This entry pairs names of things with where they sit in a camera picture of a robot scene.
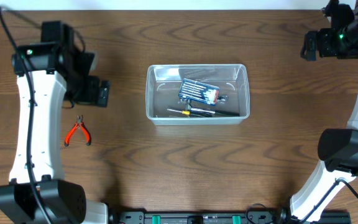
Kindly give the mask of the steel claw hammer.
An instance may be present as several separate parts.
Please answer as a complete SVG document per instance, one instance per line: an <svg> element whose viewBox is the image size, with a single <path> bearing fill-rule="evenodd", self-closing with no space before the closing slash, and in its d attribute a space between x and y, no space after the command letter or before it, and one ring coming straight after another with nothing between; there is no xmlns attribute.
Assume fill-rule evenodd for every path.
<svg viewBox="0 0 358 224"><path fill-rule="evenodd" d="M212 109L213 105L207 105L207 104L198 103L195 101L191 101L191 102L183 101L183 103L185 104L186 111L208 113L208 114L211 114L212 117L238 117L238 116L240 116L240 114L238 112L230 112L230 111Z"/></svg>

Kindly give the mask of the red handled cutting pliers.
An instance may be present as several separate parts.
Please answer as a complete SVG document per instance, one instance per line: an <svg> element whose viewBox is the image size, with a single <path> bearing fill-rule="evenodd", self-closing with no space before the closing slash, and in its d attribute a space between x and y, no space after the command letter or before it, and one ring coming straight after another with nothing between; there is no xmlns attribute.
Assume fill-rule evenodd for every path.
<svg viewBox="0 0 358 224"><path fill-rule="evenodd" d="M71 140L72 136L74 135L74 133L76 132L77 129L81 129L83 134L85 135L86 145L87 146L91 145L91 142L92 142L91 134L88 131L88 129L86 128L86 126L85 126L85 124L83 122L83 115L78 115L77 119L76 119L76 123L69 130L68 134L65 137L65 140L64 140L64 146L65 147L68 147L70 145L70 140Z"/></svg>

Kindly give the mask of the blue precision screwdriver set case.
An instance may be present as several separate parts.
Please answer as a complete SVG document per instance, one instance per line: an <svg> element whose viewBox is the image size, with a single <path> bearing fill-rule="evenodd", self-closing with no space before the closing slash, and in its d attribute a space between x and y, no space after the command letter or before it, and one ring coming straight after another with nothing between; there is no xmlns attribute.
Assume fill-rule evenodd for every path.
<svg viewBox="0 0 358 224"><path fill-rule="evenodd" d="M182 80L178 96L215 100L219 96L219 87L185 78Z"/></svg>

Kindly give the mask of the black yellow screwdriver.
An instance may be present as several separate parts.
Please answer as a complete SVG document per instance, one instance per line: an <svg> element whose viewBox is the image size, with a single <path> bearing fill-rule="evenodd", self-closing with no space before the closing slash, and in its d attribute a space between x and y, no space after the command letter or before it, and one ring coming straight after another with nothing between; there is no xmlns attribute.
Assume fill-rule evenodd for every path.
<svg viewBox="0 0 358 224"><path fill-rule="evenodd" d="M176 110L176 109L171 109L171 108L167 108L167 111L170 112L175 112L175 113L180 113L189 117L197 117L197 118L210 118L212 117L211 114L208 113L201 113L201 112L193 112L193 111L186 111L186 110Z"/></svg>

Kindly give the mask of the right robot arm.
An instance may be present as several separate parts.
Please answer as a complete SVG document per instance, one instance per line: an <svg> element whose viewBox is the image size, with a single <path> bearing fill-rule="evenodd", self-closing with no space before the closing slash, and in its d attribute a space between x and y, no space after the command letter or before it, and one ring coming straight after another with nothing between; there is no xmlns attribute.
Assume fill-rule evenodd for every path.
<svg viewBox="0 0 358 224"><path fill-rule="evenodd" d="M317 57L358 59L358 1L354 8L329 1L321 11L331 26L305 34L301 58L309 62ZM324 209L343 187L358 199L350 185L358 177L358 93L346 127L322 132L318 157L314 171L290 197L288 207L276 214L274 223L350 223L349 215Z"/></svg>

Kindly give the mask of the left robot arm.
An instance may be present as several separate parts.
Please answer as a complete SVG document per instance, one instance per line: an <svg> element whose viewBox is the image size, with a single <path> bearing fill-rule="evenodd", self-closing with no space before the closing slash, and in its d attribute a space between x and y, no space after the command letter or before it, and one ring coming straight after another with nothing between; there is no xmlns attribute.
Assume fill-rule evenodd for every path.
<svg viewBox="0 0 358 224"><path fill-rule="evenodd" d="M0 210L14 223L107 223L105 203L88 200L82 186L67 182L60 148L64 101L106 107L110 83L90 75L95 55L75 45L75 31L44 22L40 42L12 56L20 96L19 135Z"/></svg>

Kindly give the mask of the silver combination wrench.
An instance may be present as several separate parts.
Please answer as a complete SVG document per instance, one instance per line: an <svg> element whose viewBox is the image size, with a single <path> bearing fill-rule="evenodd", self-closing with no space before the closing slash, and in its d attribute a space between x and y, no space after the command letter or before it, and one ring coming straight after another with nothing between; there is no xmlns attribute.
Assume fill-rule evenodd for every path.
<svg viewBox="0 0 358 224"><path fill-rule="evenodd" d="M179 96L180 101L185 101L185 102L191 102L191 101L195 101L198 103L203 103L203 104L207 104L207 105L215 105L216 103L224 103L226 101L229 100L229 97L227 95L221 95L218 96L215 100L205 100L205 99L201 99L201 98L197 98L197 97L188 97L188 96Z"/></svg>

